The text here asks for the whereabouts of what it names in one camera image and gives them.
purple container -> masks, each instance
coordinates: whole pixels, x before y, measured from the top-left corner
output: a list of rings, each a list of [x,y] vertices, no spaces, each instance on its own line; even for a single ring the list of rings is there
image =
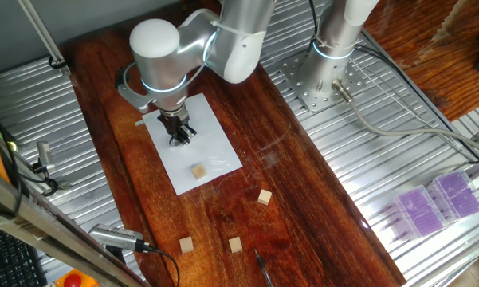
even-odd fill
[[[420,238],[446,225],[424,186],[398,194],[387,213],[397,239]]]
[[[427,190],[448,223],[479,212],[479,192],[464,171],[438,176]]]

pen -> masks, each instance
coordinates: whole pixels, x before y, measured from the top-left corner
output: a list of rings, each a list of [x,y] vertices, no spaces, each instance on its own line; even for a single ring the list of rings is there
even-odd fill
[[[257,250],[255,250],[255,257],[257,258],[258,265],[261,266],[262,273],[264,274],[265,280],[268,282],[268,286],[273,287],[273,283],[271,283],[271,279],[269,279],[269,275],[267,271],[265,271],[264,262],[262,262],[261,256],[258,254]]]

wood grain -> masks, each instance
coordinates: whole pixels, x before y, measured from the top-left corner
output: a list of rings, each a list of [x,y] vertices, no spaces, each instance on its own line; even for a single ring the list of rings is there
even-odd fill
[[[178,25],[198,6],[149,15]],[[141,115],[113,87],[132,61],[139,19],[67,44],[72,82],[124,225],[175,257],[181,286],[265,286],[257,249],[275,286],[396,286],[405,281],[265,71],[240,85],[204,71],[203,92],[243,168],[176,196]],[[137,74],[132,87],[141,89]],[[261,189],[273,192],[268,206]],[[179,239],[194,251],[182,254]],[[232,254],[229,239],[243,251]],[[174,285],[169,261],[138,256],[153,285]]]
[[[381,0],[365,27],[448,120],[479,107],[479,0]]]

white paper sheet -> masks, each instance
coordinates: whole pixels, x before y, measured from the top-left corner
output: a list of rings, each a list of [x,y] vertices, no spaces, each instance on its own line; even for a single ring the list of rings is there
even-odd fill
[[[144,120],[153,119],[145,125],[177,195],[242,167],[238,155],[204,95],[188,98],[186,109],[190,113],[190,126],[197,131],[197,135],[186,146],[169,145],[171,136],[157,120],[159,111],[143,115]],[[204,166],[206,176],[197,180],[191,168],[199,164]]]

red object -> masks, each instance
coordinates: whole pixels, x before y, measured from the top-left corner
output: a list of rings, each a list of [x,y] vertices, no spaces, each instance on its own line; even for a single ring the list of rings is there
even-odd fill
[[[71,274],[64,280],[64,287],[81,287],[81,277]]]

